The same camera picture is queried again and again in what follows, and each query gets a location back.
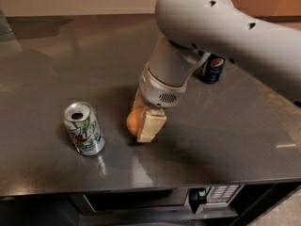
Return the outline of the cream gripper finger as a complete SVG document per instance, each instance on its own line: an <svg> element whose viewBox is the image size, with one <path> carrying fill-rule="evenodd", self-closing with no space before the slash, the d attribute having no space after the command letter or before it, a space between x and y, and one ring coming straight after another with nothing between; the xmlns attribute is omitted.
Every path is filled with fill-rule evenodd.
<svg viewBox="0 0 301 226"><path fill-rule="evenodd" d="M136 141L138 143L151 142L165 123L166 113L164 109L144 108L140 114Z"/></svg>
<svg viewBox="0 0 301 226"><path fill-rule="evenodd" d="M143 100L141 98L140 91L138 90L135 94L135 99L134 99L132 109L141 109L141 108L144 108L144 107L145 107L145 105L144 105Z"/></svg>

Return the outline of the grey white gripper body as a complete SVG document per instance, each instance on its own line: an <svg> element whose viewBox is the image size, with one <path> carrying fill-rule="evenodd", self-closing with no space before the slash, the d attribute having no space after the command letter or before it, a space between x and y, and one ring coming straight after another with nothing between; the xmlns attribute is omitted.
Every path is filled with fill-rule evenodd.
<svg viewBox="0 0 301 226"><path fill-rule="evenodd" d="M138 93L144 105L171 108L186 92L188 70L184 66L154 68L147 63L139 78Z"/></svg>

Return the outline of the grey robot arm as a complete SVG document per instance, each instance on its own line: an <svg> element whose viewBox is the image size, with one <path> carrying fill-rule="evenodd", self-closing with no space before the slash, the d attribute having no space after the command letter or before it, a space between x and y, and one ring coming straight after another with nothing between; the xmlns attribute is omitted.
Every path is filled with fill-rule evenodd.
<svg viewBox="0 0 301 226"><path fill-rule="evenodd" d="M157 0L162 36L139 78L128 130L152 141L165 110L186 91L192 73L214 54L234 63L285 98L301 100L301 31L250 17L230 0Z"/></svg>

